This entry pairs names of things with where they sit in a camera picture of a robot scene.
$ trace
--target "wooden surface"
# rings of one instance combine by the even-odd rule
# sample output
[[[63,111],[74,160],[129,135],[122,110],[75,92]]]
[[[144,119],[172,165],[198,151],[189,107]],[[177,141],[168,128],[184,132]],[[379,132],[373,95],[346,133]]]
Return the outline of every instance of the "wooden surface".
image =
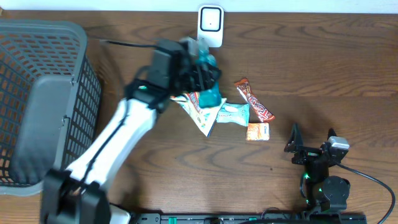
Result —
[[[195,35],[196,13],[9,11],[18,19],[66,20],[92,37],[154,43]],[[127,208],[165,213],[261,212],[267,207],[298,210],[303,167],[283,152],[293,122],[304,141],[319,146],[328,128],[351,149],[343,164],[384,181],[398,192],[398,16],[352,14],[227,13],[223,46],[213,53],[223,71],[220,89],[231,103],[243,99],[233,83],[246,77],[259,100],[276,116],[271,140],[245,141],[246,128],[216,124],[209,138],[175,103],[160,117],[123,164],[109,193]],[[95,40],[88,55],[97,73]],[[125,82],[150,63],[151,51],[111,46],[109,55]],[[99,128],[116,101],[106,90]],[[254,113],[251,121],[256,122]],[[390,206],[389,192],[338,167],[351,182],[350,212],[376,223]],[[0,196],[1,223],[37,223],[39,196]],[[394,212],[387,223],[397,223]]]

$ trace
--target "red snack package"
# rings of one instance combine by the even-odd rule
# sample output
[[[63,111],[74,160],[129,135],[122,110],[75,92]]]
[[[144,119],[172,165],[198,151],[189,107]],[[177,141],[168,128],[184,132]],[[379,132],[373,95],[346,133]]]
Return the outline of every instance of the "red snack package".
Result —
[[[247,78],[243,78],[241,81],[236,82],[235,86],[243,96],[244,100],[250,104],[250,107],[254,110],[261,122],[269,122],[275,119],[275,116],[269,112],[253,94]]]

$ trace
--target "white wall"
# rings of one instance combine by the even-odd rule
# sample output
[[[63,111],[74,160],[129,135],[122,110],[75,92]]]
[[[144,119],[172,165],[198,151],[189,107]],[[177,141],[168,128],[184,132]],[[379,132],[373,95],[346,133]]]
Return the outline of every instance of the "white wall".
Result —
[[[398,13],[398,0],[0,0],[3,9],[197,11],[217,4],[226,12]]]

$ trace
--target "light blue wrapper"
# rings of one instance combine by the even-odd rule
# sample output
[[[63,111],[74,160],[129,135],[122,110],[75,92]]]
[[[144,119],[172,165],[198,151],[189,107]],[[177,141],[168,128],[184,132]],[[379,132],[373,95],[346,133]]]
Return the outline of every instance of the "light blue wrapper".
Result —
[[[234,122],[241,126],[248,126],[250,116],[250,106],[248,104],[238,105],[233,103],[225,103],[221,107],[217,115],[217,123]]]

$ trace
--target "gray plastic basket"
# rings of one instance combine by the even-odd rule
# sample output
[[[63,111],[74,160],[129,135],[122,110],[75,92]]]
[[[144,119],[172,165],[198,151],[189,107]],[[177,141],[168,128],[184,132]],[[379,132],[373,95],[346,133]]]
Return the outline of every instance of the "gray plastic basket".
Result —
[[[0,194],[32,195],[91,145],[100,83],[71,22],[0,20]]]

